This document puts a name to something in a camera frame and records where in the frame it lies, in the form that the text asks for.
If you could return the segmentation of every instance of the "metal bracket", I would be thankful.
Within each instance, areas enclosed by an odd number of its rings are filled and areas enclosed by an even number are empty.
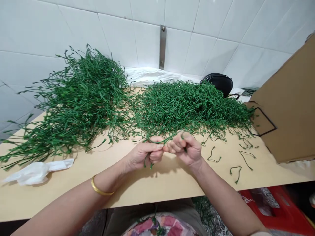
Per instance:
[[[160,69],[164,70],[165,65],[165,48],[166,48],[166,27],[160,26]]]

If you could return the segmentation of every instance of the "woman's left hand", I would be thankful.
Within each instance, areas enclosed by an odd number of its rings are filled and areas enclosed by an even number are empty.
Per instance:
[[[161,142],[164,140],[163,137],[160,136],[152,136],[150,140],[154,142]],[[134,149],[131,150],[125,156],[127,168],[129,171],[141,169],[144,167],[144,159],[146,155],[151,152],[151,154],[146,158],[145,165],[149,167],[151,163],[155,164],[162,160],[163,156],[163,144],[155,144],[155,143],[139,143],[135,146]]]

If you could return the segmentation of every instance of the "wooden table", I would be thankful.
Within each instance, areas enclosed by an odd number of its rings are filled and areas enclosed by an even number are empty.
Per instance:
[[[42,118],[43,114],[35,120],[41,120]],[[99,145],[105,137],[105,133],[103,136],[97,137],[93,146]],[[202,149],[202,155],[207,159],[213,146],[216,146],[212,158],[218,160],[219,156],[222,156],[222,159],[218,163],[210,161],[208,163],[235,190],[315,180],[314,161],[310,162],[310,166],[306,170],[296,163],[277,164],[262,139],[258,137],[251,140],[251,142],[254,146],[259,145],[259,148],[249,150],[257,159],[246,156],[248,164],[253,168],[253,171],[251,171],[239,153],[239,151],[246,150],[239,146],[241,141],[238,137],[227,133],[226,138],[227,142],[208,140],[206,147]],[[198,135],[196,139],[203,141],[203,138]],[[48,174],[49,181],[43,184],[19,186],[15,182],[1,183],[0,221],[31,218],[72,187],[120,160],[135,145],[130,139],[113,145],[104,143],[89,153],[84,151],[75,152],[71,155],[75,158],[73,166],[68,170]],[[6,150],[11,147],[12,144],[1,144],[0,155],[4,155]],[[234,181],[237,179],[238,170],[234,169],[232,176],[229,172],[231,167],[238,165],[243,168],[240,173],[240,180],[236,185]],[[8,172],[0,170],[0,180],[20,169],[19,166],[15,166]],[[155,164],[152,170],[146,168],[132,173],[105,207],[122,207],[201,195],[204,195],[202,189],[186,166],[175,155],[166,153],[162,162]]]

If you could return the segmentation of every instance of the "pile of green vines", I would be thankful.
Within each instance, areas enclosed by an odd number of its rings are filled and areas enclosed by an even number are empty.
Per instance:
[[[225,139],[227,128],[249,130],[254,114],[235,98],[224,98],[212,84],[183,81],[155,83],[136,94],[130,110],[141,136],[173,134],[182,129],[204,138]]]
[[[1,168],[45,161],[80,148],[89,151],[106,129],[109,143],[130,136],[150,142],[152,135],[167,135],[165,143],[180,129],[226,141],[227,128],[251,128],[254,110],[224,98],[212,84],[155,83],[134,94],[124,70],[89,45],[85,54],[71,48],[70,54],[59,57],[67,63],[63,71],[23,91],[34,92],[41,101],[36,107],[47,114],[42,121],[20,124],[23,135],[0,140],[16,145],[0,156],[0,162],[19,157]]]
[[[41,99],[36,107],[47,110],[47,115],[43,121],[20,124],[24,129],[22,136],[3,140],[17,146],[1,156],[0,161],[18,156],[21,159],[2,168],[70,154],[73,148],[89,151],[95,136],[105,129],[109,129],[110,143],[129,134],[125,127],[128,112],[124,108],[129,104],[131,90],[122,68],[89,45],[85,54],[71,48],[71,53],[67,55],[66,51],[62,58],[67,63],[63,71],[54,72],[34,83],[39,86],[23,91],[34,92],[34,97]],[[26,124],[36,126],[32,129]]]

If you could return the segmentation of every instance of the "pink floral fabric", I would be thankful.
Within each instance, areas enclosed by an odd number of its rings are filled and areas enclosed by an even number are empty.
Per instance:
[[[132,226],[122,236],[198,236],[190,225],[173,216],[160,214],[155,219],[156,224],[152,218],[147,218]]]

